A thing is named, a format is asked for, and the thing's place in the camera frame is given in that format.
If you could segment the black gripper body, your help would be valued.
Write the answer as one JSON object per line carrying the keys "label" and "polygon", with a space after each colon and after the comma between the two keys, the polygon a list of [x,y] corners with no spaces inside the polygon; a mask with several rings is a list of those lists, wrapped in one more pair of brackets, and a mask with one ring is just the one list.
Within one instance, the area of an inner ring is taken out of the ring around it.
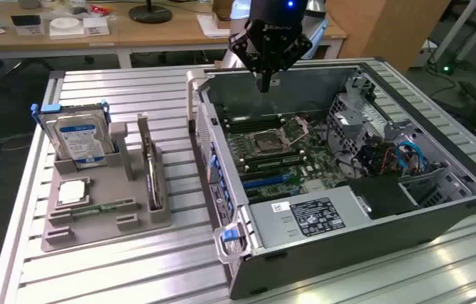
{"label": "black gripper body", "polygon": [[303,34],[307,1],[252,1],[247,27],[266,71],[266,37]]}

